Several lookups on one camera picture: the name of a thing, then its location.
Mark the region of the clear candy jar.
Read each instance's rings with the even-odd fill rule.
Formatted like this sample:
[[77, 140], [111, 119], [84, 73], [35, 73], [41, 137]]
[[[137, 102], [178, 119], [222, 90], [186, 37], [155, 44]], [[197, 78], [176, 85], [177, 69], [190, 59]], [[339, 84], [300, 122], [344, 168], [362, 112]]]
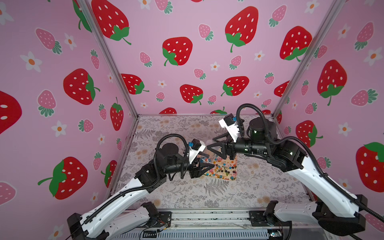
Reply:
[[200, 155], [200, 162], [201, 163], [209, 163], [209, 164], [214, 164], [215, 162], [215, 154], [212, 153], [211, 151], [205, 149], [203, 151], [203, 155]]

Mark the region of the aluminium front rail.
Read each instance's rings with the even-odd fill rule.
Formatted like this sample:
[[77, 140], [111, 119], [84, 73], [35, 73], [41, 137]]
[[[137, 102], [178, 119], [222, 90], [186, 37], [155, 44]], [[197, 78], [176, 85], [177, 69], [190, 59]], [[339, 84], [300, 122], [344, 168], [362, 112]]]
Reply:
[[[187, 221], [188, 224], [193, 222], [202, 222], [206, 224], [213, 224], [219, 222], [234, 223], [237, 220], [249, 221], [249, 211], [264, 211], [265, 209], [192, 209], [192, 210], [172, 210], [172, 222], [174, 221]], [[292, 221], [303, 224], [319, 226], [319, 221], [312, 216], [315, 210], [306, 209], [293, 209], [286, 213], [275, 212], [275, 216], [283, 221]], [[88, 212], [79, 217], [79, 222], [83, 230], [96, 235], [107, 228], [109, 224], [123, 223], [127, 224], [127, 229], [133, 229], [148, 220], [148, 212], [144, 207], [140, 207], [134, 211], [125, 214], [119, 214], [111, 210], [104, 209], [100, 213], [97, 210]]]

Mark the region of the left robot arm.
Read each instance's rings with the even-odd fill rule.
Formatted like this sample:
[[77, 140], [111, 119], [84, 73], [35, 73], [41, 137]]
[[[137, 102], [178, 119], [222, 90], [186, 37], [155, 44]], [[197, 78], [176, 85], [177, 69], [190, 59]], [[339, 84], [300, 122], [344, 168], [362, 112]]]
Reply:
[[205, 148], [205, 143], [196, 139], [187, 144], [184, 155], [179, 154], [176, 144], [158, 146], [154, 158], [116, 194], [95, 209], [83, 215], [75, 213], [67, 219], [69, 239], [111, 240], [147, 223], [157, 225], [159, 212], [153, 203], [144, 203], [128, 214], [124, 211], [171, 180], [176, 173], [182, 176], [188, 173], [191, 178], [199, 178], [212, 169], [213, 164], [200, 161], [200, 157], [206, 155]]

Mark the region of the white vented strip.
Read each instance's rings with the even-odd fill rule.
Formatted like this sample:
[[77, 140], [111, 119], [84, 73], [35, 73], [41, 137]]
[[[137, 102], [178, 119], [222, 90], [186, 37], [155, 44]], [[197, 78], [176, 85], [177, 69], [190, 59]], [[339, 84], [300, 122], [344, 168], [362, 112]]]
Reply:
[[116, 240], [268, 240], [268, 230], [154, 230], [133, 231]]

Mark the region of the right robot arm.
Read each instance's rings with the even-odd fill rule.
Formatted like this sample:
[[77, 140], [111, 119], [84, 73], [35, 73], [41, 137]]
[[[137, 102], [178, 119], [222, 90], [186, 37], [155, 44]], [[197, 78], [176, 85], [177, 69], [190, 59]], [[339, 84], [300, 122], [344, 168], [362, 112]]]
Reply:
[[319, 224], [325, 231], [337, 236], [349, 236], [366, 229], [366, 218], [359, 212], [361, 208], [351, 202], [367, 205], [363, 195], [348, 193], [344, 196], [338, 191], [335, 181], [327, 182], [321, 176], [308, 154], [296, 143], [286, 141], [272, 145], [265, 137], [268, 125], [272, 140], [277, 141], [276, 124], [269, 120], [255, 118], [250, 121], [247, 135], [241, 137], [238, 124], [232, 115], [219, 121], [227, 133], [217, 136], [208, 145], [209, 151], [222, 159], [234, 160], [236, 155], [258, 158], [273, 167], [295, 177], [316, 196], [317, 200], [308, 204], [287, 204], [271, 201], [262, 214], [251, 214], [252, 221], [264, 222], [270, 226], [292, 222]]

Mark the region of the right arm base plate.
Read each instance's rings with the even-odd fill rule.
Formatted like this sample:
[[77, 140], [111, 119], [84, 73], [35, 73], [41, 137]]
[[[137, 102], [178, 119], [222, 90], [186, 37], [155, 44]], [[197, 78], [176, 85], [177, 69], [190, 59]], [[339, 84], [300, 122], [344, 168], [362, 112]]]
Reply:
[[252, 227], [288, 227], [292, 222], [283, 222], [275, 216], [274, 208], [278, 201], [270, 201], [264, 211], [249, 211], [249, 220]]

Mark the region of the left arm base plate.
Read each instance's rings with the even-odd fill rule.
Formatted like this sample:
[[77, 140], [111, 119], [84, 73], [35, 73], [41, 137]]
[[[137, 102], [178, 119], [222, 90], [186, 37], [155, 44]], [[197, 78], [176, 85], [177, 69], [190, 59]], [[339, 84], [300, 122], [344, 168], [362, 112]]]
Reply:
[[149, 220], [141, 227], [146, 228], [167, 228], [172, 222], [172, 212], [159, 211], [152, 202], [143, 203], [141, 207], [144, 207], [148, 212]]

